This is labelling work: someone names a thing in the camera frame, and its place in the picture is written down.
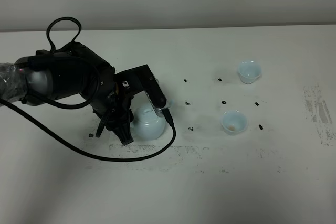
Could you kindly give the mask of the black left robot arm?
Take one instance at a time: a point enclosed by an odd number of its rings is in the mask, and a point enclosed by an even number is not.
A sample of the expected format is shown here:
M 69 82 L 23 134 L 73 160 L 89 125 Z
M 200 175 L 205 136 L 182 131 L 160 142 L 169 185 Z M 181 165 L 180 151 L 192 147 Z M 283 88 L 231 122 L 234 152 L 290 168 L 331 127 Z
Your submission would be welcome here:
M 89 105 L 100 119 L 96 136 L 107 129 L 127 145 L 133 142 L 131 100 L 142 91 L 150 91 L 152 83 L 148 65 L 116 73 L 92 50 L 70 42 L 59 50 L 38 50 L 33 56 L 2 64 L 1 104 L 46 103 L 65 110 Z

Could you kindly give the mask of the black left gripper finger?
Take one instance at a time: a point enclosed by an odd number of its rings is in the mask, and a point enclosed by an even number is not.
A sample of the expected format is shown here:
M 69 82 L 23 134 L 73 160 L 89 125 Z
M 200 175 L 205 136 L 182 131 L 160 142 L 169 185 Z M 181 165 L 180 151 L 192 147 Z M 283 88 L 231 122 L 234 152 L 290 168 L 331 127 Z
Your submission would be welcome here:
M 128 145 L 134 142 L 134 139 L 131 135 L 131 126 L 130 124 L 121 124 L 112 129 L 113 133 L 119 138 L 122 145 Z

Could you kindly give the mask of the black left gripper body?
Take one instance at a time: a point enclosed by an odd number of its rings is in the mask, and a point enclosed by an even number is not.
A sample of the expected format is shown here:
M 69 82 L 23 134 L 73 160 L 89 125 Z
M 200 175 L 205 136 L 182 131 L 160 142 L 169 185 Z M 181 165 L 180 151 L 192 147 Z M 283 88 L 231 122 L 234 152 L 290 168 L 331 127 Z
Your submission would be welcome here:
M 134 119 L 131 101 L 144 91 L 142 82 L 147 78 L 147 65 L 116 73 L 110 64 L 98 65 L 101 87 L 96 98 L 90 103 L 100 122 L 97 132 L 104 129 L 112 132 L 130 132 Z

